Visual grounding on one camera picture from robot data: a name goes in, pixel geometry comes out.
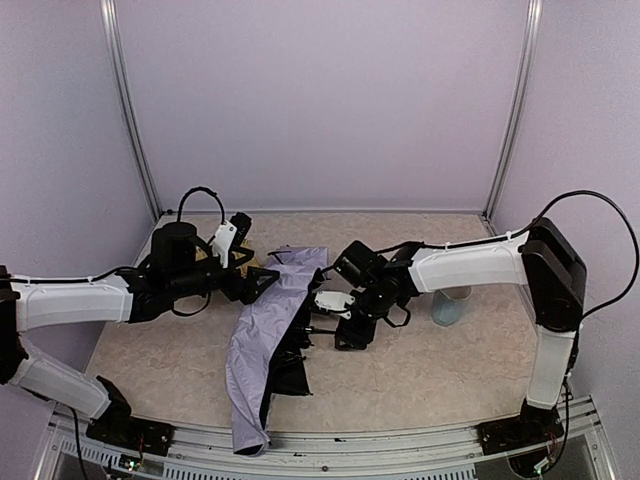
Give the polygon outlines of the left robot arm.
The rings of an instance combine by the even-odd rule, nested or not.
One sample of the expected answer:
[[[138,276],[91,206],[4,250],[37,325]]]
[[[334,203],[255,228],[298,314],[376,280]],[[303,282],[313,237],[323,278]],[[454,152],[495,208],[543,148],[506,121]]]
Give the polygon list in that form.
[[[255,302],[279,278],[252,267],[242,242],[250,218],[236,215],[205,241],[195,225],[174,221],[156,229],[149,254],[136,267],[117,267],[81,278],[16,277],[1,272],[1,382],[81,412],[87,435],[125,448],[144,447],[172,428],[133,417],[119,389],[40,351],[21,334],[75,323],[143,323],[174,311],[178,300],[215,291],[244,305]]]

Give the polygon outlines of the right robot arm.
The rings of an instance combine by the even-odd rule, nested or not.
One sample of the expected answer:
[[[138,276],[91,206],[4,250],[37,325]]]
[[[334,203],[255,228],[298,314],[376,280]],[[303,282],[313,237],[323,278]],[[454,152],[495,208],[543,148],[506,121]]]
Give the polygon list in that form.
[[[335,333],[335,347],[364,350],[379,321],[421,294],[491,284],[529,289],[537,331],[530,383],[518,415],[479,425],[486,451],[534,444],[566,433],[557,402],[577,353],[586,266],[566,238],[541,218],[517,233],[445,245],[403,242],[393,257],[352,242],[333,268],[355,289]]]

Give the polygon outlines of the lavender folding umbrella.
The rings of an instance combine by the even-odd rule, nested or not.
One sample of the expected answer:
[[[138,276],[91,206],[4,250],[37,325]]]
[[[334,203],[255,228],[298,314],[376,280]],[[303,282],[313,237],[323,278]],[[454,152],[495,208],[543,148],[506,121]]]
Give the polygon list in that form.
[[[244,307],[232,331],[226,360],[226,391],[231,402],[233,452],[256,455],[269,443],[266,417],[260,414],[271,359],[309,293],[315,273],[328,266],[322,246],[277,250],[265,267],[279,279]]]

